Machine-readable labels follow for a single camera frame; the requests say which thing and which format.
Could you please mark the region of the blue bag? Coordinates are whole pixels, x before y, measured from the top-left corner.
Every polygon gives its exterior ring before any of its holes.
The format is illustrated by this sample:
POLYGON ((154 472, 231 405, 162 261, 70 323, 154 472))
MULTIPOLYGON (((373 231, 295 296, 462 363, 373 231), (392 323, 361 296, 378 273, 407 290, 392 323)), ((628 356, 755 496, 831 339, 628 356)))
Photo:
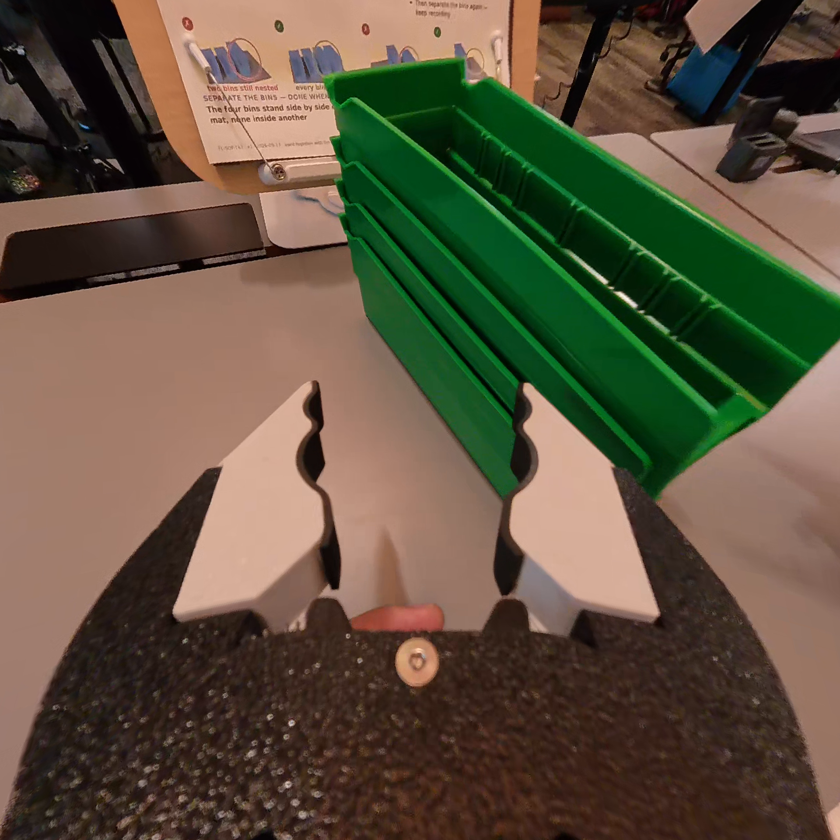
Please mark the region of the blue bag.
POLYGON ((675 75, 666 83, 665 94, 695 123, 709 109, 719 90, 739 62, 741 51, 722 43, 700 51, 695 46, 675 75))

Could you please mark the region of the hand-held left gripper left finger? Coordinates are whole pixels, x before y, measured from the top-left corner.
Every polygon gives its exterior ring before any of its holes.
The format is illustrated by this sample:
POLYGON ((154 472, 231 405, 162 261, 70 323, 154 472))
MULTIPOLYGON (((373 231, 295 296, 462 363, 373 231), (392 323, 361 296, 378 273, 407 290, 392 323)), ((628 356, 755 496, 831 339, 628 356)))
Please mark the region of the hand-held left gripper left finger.
POLYGON ((273 634, 299 627, 340 587, 317 381, 304 382, 221 463, 181 589, 180 623, 250 612, 273 634))

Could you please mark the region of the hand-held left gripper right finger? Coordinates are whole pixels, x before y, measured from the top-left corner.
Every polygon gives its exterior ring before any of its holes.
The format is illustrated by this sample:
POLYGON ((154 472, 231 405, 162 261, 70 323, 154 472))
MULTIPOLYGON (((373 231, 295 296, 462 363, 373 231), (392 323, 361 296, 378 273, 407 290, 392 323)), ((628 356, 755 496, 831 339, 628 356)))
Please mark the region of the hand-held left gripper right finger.
POLYGON ((514 488, 502 502, 493 574, 532 630, 570 636, 583 612, 653 625, 660 609, 612 461, 536 387, 513 414, 514 488))

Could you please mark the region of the black label printer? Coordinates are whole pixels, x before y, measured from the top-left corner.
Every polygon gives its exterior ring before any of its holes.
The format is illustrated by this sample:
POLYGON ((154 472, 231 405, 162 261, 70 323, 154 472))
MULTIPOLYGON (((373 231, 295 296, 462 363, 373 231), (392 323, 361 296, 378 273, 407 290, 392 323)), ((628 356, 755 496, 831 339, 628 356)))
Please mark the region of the black label printer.
POLYGON ((752 98, 734 123, 716 173, 732 183, 754 182, 786 151, 799 115, 783 97, 752 98))

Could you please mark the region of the white sign bracket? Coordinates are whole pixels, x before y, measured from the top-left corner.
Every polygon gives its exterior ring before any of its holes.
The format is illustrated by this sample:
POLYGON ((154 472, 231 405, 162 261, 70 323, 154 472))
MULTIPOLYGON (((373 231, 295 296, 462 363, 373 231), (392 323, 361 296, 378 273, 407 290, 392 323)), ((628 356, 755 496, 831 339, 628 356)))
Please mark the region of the white sign bracket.
POLYGON ((340 164, 335 156, 264 161, 258 168, 259 179, 263 184, 281 186, 284 189, 333 182, 340 172, 340 164))

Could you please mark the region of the person's left hand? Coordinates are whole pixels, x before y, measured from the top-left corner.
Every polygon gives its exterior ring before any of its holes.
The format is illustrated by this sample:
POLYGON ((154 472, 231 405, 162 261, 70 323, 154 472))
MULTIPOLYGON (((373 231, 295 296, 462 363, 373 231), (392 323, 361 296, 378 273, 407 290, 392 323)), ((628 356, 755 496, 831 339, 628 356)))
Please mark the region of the person's left hand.
POLYGON ((433 633, 444 629, 445 615, 436 604, 385 605, 351 619, 360 632, 433 633))

